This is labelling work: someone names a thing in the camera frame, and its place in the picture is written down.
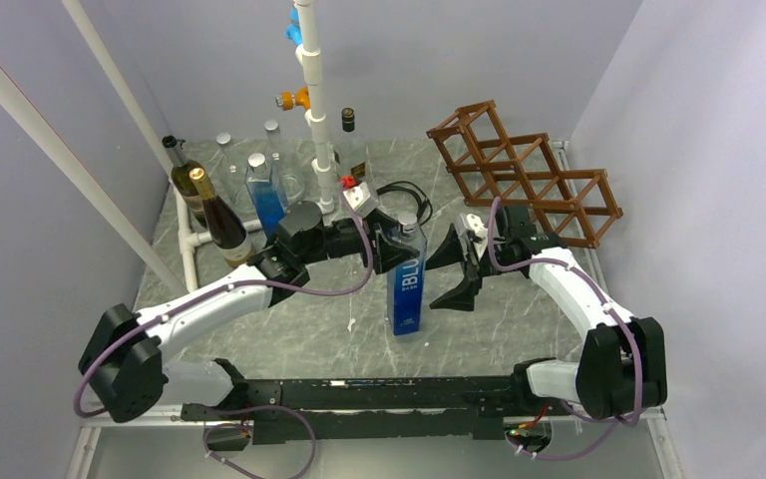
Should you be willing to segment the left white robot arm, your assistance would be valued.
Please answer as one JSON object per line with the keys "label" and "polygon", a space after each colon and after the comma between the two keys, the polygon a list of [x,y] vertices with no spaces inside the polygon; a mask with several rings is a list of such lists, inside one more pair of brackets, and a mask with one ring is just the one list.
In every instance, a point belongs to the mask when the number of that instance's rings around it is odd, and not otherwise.
{"label": "left white robot arm", "polygon": [[199,337],[243,316],[274,307],[307,287],[312,263],[359,254],[368,274],[385,273],[417,257],[395,242],[398,222],[378,209],[351,211],[330,225],[318,206],[292,205],[265,247],[213,283],[157,306],[105,311],[79,361],[82,380],[73,410],[134,420],[157,404],[198,404],[223,419],[248,405],[248,383],[228,361],[180,362]]}

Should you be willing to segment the orange pipe-mounted fitting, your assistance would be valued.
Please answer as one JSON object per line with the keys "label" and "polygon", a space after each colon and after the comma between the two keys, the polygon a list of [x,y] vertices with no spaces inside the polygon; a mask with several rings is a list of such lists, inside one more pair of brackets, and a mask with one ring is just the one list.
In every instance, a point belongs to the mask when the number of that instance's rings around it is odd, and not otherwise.
{"label": "orange pipe-mounted fitting", "polygon": [[296,92],[281,92],[275,97],[275,103],[282,111],[290,111],[296,108],[303,108],[305,111],[308,111],[311,108],[309,90],[307,87],[302,87]]}

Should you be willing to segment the clear bottle green label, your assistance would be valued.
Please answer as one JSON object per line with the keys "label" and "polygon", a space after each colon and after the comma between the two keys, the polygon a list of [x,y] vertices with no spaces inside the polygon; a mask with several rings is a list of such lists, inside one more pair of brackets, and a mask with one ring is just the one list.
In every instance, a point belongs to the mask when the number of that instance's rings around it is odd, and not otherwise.
{"label": "clear bottle green label", "polygon": [[295,148],[283,138],[276,120],[267,120],[264,130],[268,141],[268,154],[278,171],[288,202],[291,204],[302,200],[306,185]]}

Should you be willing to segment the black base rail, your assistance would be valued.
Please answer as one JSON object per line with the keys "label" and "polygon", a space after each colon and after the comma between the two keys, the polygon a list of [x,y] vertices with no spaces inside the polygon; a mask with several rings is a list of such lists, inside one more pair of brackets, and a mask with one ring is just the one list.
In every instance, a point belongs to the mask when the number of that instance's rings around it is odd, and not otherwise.
{"label": "black base rail", "polygon": [[218,426],[207,438],[222,451],[315,438],[466,436],[524,438],[541,451],[551,421],[568,418],[555,399],[524,396],[509,376],[371,379],[241,379],[218,406],[171,406],[172,420]]}

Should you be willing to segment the brown bottle gold foil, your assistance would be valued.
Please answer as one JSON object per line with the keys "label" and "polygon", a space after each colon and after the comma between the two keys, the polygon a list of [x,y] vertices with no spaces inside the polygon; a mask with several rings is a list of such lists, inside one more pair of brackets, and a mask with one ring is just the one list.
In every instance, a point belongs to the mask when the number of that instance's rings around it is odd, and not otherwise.
{"label": "brown bottle gold foil", "polygon": [[189,176],[201,198],[207,228],[219,253],[231,267],[245,264],[255,248],[242,221],[217,193],[204,168],[193,168]]}

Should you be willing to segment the clear bottle white cap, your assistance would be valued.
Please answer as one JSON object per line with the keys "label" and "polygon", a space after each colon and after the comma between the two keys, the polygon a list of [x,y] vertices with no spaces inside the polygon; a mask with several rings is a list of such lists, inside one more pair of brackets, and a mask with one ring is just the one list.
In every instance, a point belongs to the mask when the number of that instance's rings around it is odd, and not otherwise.
{"label": "clear bottle white cap", "polygon": [[229,132],[219,133],[215,140],[219,147],[219,161],[216,169],[228,204],[243,220],[252,220],[255,216],[255,208],[246,188],[246,166],[232,148],[233,138]]}

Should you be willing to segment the brown wooden wine rack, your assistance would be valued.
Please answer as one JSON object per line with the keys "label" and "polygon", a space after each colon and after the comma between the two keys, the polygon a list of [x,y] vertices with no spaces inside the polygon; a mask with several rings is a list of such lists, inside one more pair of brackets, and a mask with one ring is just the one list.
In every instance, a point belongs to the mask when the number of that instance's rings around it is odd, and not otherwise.
{"label": "brown wooden wine rack", "polygon": [[426,136],[468,207],[522,206],[543,231],[587,248],[623,217],[607,170],[562,167],[548,134],[510,135],[493,100],[456,108]]}

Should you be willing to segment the green wine bottle silver foil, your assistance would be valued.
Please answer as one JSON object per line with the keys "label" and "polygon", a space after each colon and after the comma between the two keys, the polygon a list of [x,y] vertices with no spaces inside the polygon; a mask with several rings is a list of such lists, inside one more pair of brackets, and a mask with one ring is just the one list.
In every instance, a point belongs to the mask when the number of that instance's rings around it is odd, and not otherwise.
{"label": "green wine bottle silver foil", "polygon": [[170,179],[177,191],[181,194],[189,211],[202,227],[206,227],[204,210],[201,198],[198,194],[192,179],[190,171],[200,168],[201,164],[189,159],[183,149],[185,140],[178,139],[173,135],[167,135],[162,138],[162,145],[170,155],[173,167],[170,170]]}

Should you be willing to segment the blue pipe-mounted fitting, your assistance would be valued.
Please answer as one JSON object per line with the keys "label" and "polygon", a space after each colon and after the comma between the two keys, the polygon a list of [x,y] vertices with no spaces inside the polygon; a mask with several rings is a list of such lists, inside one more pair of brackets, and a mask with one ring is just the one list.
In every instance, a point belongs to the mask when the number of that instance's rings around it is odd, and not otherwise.
{"label": "blue pipe-mounted fitting", "polygon": [[290,11],[290,23],[284,31],[284,36],[292,41],[295,46],[300,46],[303,43],[300,18],[296,7],[292,7]]}

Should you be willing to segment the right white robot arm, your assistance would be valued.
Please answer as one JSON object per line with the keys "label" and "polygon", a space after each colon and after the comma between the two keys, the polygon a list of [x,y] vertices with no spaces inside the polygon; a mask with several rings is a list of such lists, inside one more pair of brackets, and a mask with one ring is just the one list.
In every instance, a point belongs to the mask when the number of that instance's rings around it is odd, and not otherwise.
{"label": "right white robot arm", "polygon": [[578,264],[566,242],[537,229],[523,206],[501,207],[485,222],[462,214],[427,259],[458,265],[463,278],[430,304],[471,311],[485,278],[519,272],[558,305],[582,340],[576,362],[538,358],[518,363],[510,400],[533,414],[549,400],[575,404],[591,419],[634,423],[667,397],[664,332],[614,301]]}

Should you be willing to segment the white PVC pipe frame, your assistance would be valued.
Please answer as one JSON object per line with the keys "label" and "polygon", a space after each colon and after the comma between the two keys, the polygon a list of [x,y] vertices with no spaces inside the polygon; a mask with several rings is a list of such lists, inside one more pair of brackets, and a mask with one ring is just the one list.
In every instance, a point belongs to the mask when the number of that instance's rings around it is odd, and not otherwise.
{"label": "white PVC pipe frame", "polygon": [[[82,3],[66,1],[63,6],[156,159],[164,169],[169,169],[171,161],[161,146],[157,132]],[[336,173],[327,149],[329,135],[324,105],[323,63],[314,4],[311,1],[296,1],[293,7],[298,10],[303,37],[303,43],[295,48],[295,56],[302,68],[304,87],[309,90],[311,108],[308,111],[303,110],[315,146],[311,168],[319,186],[317,204],[320,210],[328,215],[334,212],[340,195]],[[194,250],[205,240],[190,231],[187,219],[179,219],[179,245],[185,277],[178,279],[1,64],[0,106],[170,290],[182,294],[196,288]]]}

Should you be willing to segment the blue square bottle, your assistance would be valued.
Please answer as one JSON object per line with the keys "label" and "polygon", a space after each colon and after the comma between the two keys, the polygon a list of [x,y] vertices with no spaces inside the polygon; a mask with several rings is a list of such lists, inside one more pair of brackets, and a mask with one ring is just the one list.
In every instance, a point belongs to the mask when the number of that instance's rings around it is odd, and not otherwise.
{"label": "blue square bottle", "polygon": [[247,159],[245,185],[267,238],[277,231],[288,208],[286,193],[274,161],[263,153]]}

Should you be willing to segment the blue Blue Dash bottle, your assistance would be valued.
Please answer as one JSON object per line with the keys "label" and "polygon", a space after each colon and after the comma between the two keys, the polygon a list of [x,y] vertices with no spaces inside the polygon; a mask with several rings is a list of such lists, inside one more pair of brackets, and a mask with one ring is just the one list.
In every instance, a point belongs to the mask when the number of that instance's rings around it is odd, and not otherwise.
{"label": "blue Blue Dash bottle", "polygon": [[401,212],[392,239],[418,254],[387,272],[387,314],[395,336],[420,329],[427,239],[414,213]]}

